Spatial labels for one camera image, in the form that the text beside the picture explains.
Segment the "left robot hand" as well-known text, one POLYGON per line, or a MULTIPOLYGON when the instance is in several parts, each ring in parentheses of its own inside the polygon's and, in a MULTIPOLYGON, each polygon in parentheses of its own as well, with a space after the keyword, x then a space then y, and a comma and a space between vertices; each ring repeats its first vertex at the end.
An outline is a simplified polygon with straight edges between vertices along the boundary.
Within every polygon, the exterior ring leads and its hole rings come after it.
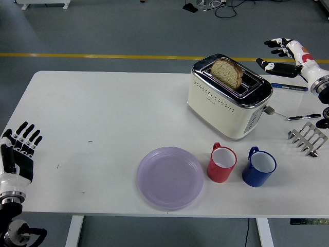
POLYGON ((33 180, 33 156, 42 140, 34 124, 23 122, 1 138, 1 193, 23 191, 33 180))

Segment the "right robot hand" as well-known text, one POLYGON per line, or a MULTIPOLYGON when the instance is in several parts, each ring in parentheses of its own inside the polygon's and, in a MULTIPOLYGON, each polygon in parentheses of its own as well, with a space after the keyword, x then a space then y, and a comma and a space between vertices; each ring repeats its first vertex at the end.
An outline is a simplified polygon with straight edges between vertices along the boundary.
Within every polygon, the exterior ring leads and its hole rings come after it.
POLYGON ((257 64, 271 75, 288 78, 300 75, 308 83, 308 86, 328 75, 328 71, 322 69, 307 49, 296 40, 276 38, 265 41, 264 44, 274 48, 272 54, 277 54, 279 57, 289 57, 295 61, 295 65, 292 65, 268 62, 261 58, 256 59, 257 64))

